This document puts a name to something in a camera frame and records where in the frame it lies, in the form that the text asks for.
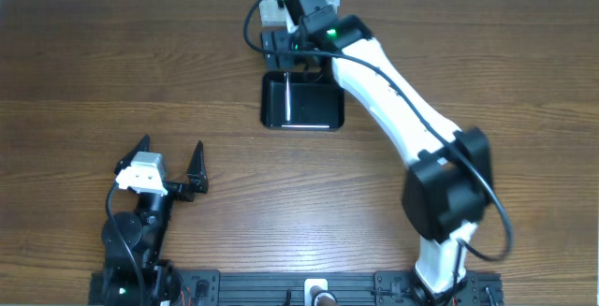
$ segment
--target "wooden table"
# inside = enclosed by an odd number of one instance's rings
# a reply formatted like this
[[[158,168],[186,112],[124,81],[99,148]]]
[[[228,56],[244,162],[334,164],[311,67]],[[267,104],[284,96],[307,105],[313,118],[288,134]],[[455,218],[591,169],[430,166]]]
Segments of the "wooden table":
[[[2,0],[0,302],[86,302],[113,167],[145,133],[172,179],[205,144],[210,193],[176,205],[163,252],[179,268],[414,266],[402,161],[355,99],[335,133],[258,120],[253,1]],[[341,1],[436,109],[488,134],[516,247],[468,268],[500,272],[510,305],[594,304],[599,0]],[[474,244],[503,242],[489,209]]]

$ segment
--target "black mounting base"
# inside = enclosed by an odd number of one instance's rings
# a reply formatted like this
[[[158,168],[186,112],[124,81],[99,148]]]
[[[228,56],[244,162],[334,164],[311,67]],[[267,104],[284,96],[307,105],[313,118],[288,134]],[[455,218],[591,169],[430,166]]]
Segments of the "black mounting base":
[[[185,305],[198,306],[303,306],[304,281],[324,278],[342,306],[417,306],[411,288],[418,284],[412,271],[371,273],[221,273],[218,270],[179,270]],[[459,306],[504,306],[499,274],[469,271],[455,296]],[[491,304],[491,293],[494,305]]]

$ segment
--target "wood grain surface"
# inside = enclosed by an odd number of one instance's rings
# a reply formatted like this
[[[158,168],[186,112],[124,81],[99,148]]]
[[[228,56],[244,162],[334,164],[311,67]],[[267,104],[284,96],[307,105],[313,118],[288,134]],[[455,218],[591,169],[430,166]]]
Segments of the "wood grain surface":
[[[172,179],[206,149],[210,193],[176,205],[166,239],[179,268],[414,266],[402,161],[355,99],[335,133],[261,125],[253,1],[1,0],[0,302],[86,302],[113,167],[146,133]],[[500,272],[509,305],[593,305],[599,0],[341,1],[436,109],[488,134],[516,246],[467,267]],[[503,242],[489,209],[474,244]]]

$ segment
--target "white plastic part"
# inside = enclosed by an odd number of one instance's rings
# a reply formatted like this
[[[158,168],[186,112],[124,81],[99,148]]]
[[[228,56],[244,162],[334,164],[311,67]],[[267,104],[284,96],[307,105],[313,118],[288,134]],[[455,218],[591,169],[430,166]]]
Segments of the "white plastic part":
[[[162,155],[159,153],[138,152],[131,161],[131,166],[121,170],[115,181],[119,189],[131,188],[136,193],[151,193],[164,196],[168,194],[162,184],[166,175]]]
[[[330,5],[335,8],[339,7],[341,0],[327,0]],[[276,0],[264,0],[260,3],[260,19],[262,20],[262,26],[288,26],[289,13],[286,8],[279,8]]]
[[[460,128],[418,95],[387,59],[378,40],[361,39],[344,48],[343,53],[378,66],[443,138],[448,142],[455,140],[454,132],[460,131]],[[387,133],[406,167],[419,160],[418,153],[421,151],[434,153],[443,147],[383,77],[366,66],[341,58],[332,59],[332,69],[339,85],[351,93]]]
[[[478,225],[464,223],[449,234],[449,238],[439,244],[436,240],[420,237],[420,257],[416,262],[416,274],[424,285],[433,293],[442,293],[453,286],[454,269],[458,259],[458,240],[470,242]],[[468,251],[462,249],[458,266],[458,282],[466,275],[464,262]]]

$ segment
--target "wooden tabletop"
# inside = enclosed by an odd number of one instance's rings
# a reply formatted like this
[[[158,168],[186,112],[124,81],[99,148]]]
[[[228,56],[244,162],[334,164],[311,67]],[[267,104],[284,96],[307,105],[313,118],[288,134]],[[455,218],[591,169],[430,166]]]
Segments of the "wooden tabletop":
[[[115,163],[144,134],[210,193],[176,204],[164,258],[222,271],[409,270],[401,159],[351,96],[334,133],[267,130],[255,0],[1,0],[0,302],[85,303]],[[341,0],[436,109],[492,146],[515,228],[507,304],[597,294],[599,0]],[[252,23],[258,39],[259,20]],[[114,209],[137,197],[119,192]],[[504,242],[488,209],[473,244]]]

